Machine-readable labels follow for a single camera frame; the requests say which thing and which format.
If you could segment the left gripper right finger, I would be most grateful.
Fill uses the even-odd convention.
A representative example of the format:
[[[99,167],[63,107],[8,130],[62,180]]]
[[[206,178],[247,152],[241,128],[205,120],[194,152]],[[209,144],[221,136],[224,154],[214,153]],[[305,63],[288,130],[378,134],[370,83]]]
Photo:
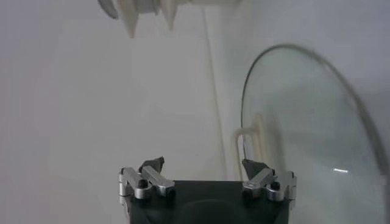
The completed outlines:
[[[295,200],[297,177],[292,171],[276,171],[265,163],[243,159],[242,165],[248,176],[243,181],[243,192],[250,198],[260,198],[261,192],[269,201]]]

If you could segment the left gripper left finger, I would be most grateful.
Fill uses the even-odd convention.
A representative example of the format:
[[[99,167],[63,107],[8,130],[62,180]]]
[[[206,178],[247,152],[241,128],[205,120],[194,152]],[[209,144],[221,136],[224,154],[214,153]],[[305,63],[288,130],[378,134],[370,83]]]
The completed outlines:
[[[172,198],[176,196],[175,182],[161,175],[164,157],[146,160],[136,170],[123,167],[118,173],[119,196],[133,195],[138,200],[151,198],[152,191],[157,195]]]

